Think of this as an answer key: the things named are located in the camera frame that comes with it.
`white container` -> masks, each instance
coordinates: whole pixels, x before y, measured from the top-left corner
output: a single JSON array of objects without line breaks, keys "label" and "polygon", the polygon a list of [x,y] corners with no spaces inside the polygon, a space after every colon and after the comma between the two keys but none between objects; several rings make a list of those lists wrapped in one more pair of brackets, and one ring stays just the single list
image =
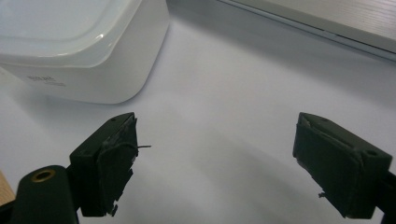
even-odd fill
[{"label": "white container", "polygon": [[47,95],[115,104],[143,87],[165,0],[0,0],[0,66]]}]

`screw hole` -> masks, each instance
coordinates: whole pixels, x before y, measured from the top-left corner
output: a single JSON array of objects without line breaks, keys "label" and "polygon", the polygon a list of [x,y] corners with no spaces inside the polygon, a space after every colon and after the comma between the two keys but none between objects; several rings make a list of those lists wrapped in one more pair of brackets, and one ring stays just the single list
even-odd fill
[{"label": "screw hole", "polygon": [[369,154],[370,156],[377,156],[378,154],[372,150],[367,150],[366,151],[367,154]]},{"label": "screw hole", "polygon": [[53,176],[55,176],[54,170],[43,170],[43,171],[36,173],[32,177],[32,181],[35,183],[41,183],[41,182],[51,179]]}]

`white table surface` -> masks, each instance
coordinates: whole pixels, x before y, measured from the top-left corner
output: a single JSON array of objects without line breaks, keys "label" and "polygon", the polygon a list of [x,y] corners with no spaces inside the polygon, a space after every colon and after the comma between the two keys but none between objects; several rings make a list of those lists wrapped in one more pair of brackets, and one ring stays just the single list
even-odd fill
[{"label": "white table surface", "polygon": [[[379,223],[343,219],[291,156],[301,111],[396,156],[396,63],[214,0],[169,0],[141,92],[61,100],[0,75],[0,169],[14,190],[107,119],[134,111],[141,149],[115,217],[81,223]],[[390,170],[396,173],[396,165]]]}]

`box lid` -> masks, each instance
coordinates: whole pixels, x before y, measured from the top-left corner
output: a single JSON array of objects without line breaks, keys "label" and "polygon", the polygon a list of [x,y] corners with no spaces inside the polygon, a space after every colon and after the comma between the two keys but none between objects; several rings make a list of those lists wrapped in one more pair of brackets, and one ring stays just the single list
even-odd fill
[{"label": "box lid", "polygon": [[0,0],[0,63],[93,67],[142,0]]}]

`black plastic part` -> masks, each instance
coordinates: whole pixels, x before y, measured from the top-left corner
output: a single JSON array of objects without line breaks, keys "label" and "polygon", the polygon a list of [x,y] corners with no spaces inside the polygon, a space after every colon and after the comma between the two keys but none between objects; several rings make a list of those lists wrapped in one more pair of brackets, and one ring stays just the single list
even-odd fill
[{"label": "black plastic part", "polygon": [[12,224],[78,224],[67,172],[48,166],[20,182],[12,211]]},{"label": "black plastic part", "polygon": [[381,181],[376,204],[385,213],[383,224],[396,223],[396,176],[394,174],[388,173]]},{"label": "black plastic part", "polygon": [[134,113],[110,119],[70,155],[67,170],[84,217],[114,216],[138,155],[135,125]]},{"label": "black plastic part", "polygon": [[372,217],[389,154],[328,119],[301,113],[293,156],[343,217]]},{"label": "black plastic part", "polygon": [[8,223],[11,220],[12,209],[15,201],[0,206],[0,223]]}]

